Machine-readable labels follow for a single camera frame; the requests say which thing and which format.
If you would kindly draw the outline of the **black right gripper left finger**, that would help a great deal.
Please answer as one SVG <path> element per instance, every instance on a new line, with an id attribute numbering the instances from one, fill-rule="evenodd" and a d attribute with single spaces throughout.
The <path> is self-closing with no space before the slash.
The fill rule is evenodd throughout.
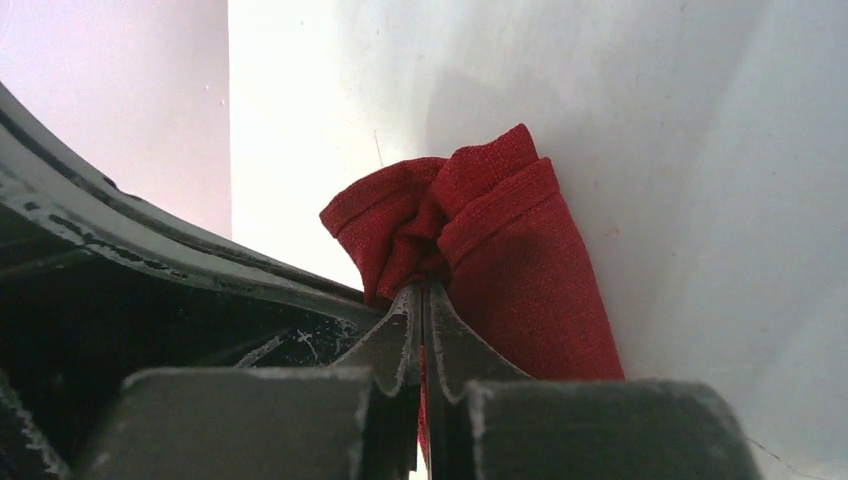
<path id="1" fill-rule="evenodd" d="M 129 376 L 78 479 L 405 479 L 417 465 L 418 287 L 326 367 Z"/>

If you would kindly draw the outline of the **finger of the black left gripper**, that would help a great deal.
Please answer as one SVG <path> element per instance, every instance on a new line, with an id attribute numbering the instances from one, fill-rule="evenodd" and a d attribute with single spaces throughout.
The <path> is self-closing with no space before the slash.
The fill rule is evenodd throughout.
<path id="1" fill-rule="evenodd" d="M 360 292 L 122 192 L 1 93 L 1 475 L 67 479 L 129 375 L 324 366 Z"/>

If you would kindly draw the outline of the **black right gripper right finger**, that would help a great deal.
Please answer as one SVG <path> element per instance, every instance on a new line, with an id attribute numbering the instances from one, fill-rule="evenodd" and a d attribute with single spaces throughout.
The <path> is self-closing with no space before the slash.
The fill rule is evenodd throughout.
<path id="1" fill-rule="evenodd" d="M 757 479 L 728 403 L 702 383 L 555 382 L 506 360 L 456 313 L 422 300 L 433 479 Z"/>

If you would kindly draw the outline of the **red cloth napkin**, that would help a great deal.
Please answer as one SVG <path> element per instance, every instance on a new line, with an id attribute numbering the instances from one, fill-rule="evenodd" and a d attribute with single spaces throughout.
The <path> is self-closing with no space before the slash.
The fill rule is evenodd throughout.
<path id="1" fill-rule="evenodd" d="M 382 168 L 320 219 L 356 265 L 368 306 L 437 279 L 459 317 L 531 376 L 623 378 L 586 245 L 526 126 Z"/>

